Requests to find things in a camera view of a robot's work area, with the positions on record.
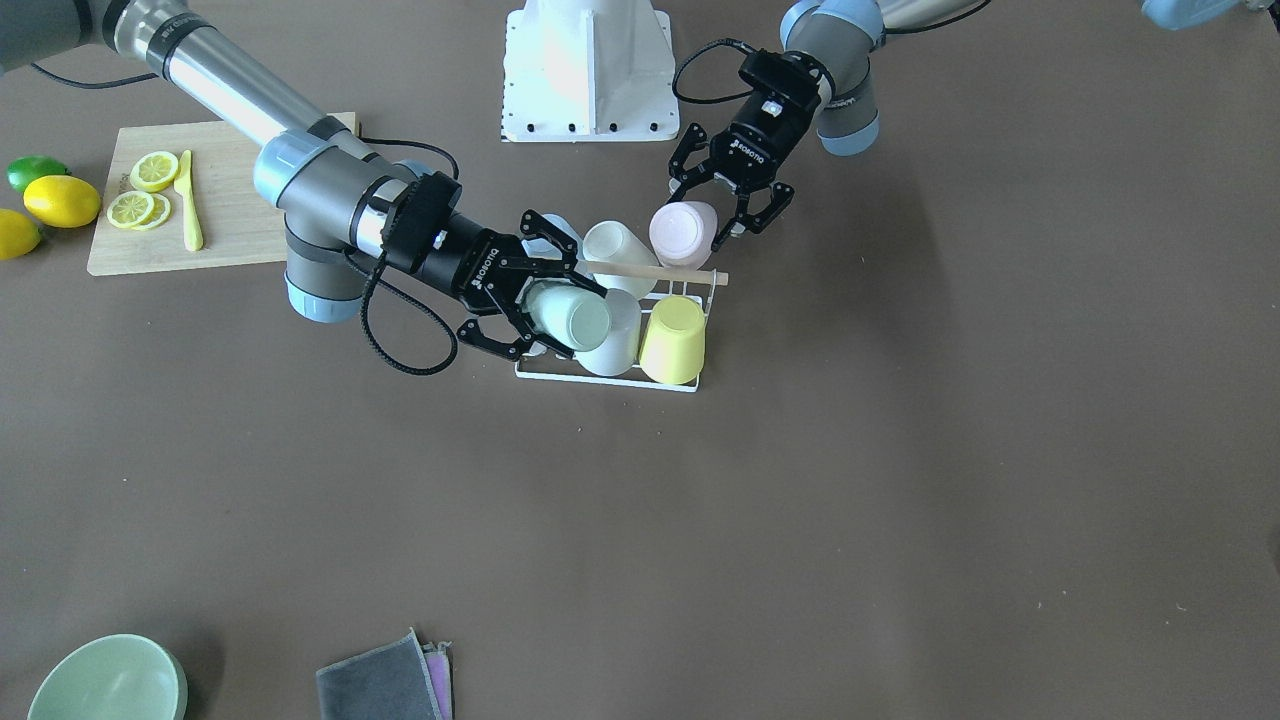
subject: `wooden handle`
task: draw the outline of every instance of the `wooden handle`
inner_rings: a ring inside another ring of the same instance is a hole
[[[654,268],[650,265],[620,265],[617,263],[588,263],[586,269],[600,275],[625,275],[648,281],[687,282],[696,284],[728,284],[728,273],[719,270],[685,270],[680,268]]]
[[[182,242],[195,252],[205,246],[205,233],[200,229],[196,215],[196,200],[191,195],[182,196]]]

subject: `yellow cup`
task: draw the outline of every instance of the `yellow cup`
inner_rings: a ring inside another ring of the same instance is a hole
[[[696,302],[673,295],[653,306],[640,347],[640,369],[654,380],[682,386],[703,372],[707,316]]]

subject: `cloth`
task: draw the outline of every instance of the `cloth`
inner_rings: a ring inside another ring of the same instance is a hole
[[[424,653],[417,634],[410,630],[397,642],[317,670],[320,720],[452,720],[448,643],[430,647]],[[429,657],[440,667],[440,682],[431,675]],[[448,715],[438,696],[448,698]]]

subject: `lemon slice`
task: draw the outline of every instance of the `lemon slice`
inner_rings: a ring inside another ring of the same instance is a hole
[[[147,152],[129,170],[129,183],[145,192],[160,192],[178,177],[178,156],[160,150]]]
[[[150,192],[131,190],[111,201],[106,208],[106,219],[113,225],[127,229],[136,228],[155,213],[156,199]]]
[[[151,195],[151,199],[156,201],[156,209],[151,211],[151,217],[142,220],[142,224],[133,225],[131,229],[136,231],[148,231],[164,224],[173,214],[173,204],[164,195]]]

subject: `lime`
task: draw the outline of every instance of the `lime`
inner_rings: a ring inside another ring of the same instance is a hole
[[[173,214],[173,204],[169,202],[168,197],[164,195],[151,193],[151,199],[156,201],[156,209],[151,211],[151,215],[146,220],[142,220],[141,224],[133,225],[132,229],[148,231],[160,227],[169,219],[169,215]]]
[[[45,176],[31,181],[22,204],[37,220],[55,228],[78,228],[97,218],[102,199],[93,186],[70,176]]]
[[[45,176],[65,176],[70,170],[67,165],[50,158],[49,155],[27,155],[9,163],[9,184],[18,192],[27,190],[31,181]]]
[[[40,245],[40,228],[31,218],[0,208],[0,260],[26,255]]]
[[[173,152],[147,152],[129,170],[129,183],[146,192],[160,192],[178,177],[178,156]]]
[[[151,219],[156,199],[150,192],[131,190],[122,193],[106,208],[106,219],[120,229],[136,228]]]

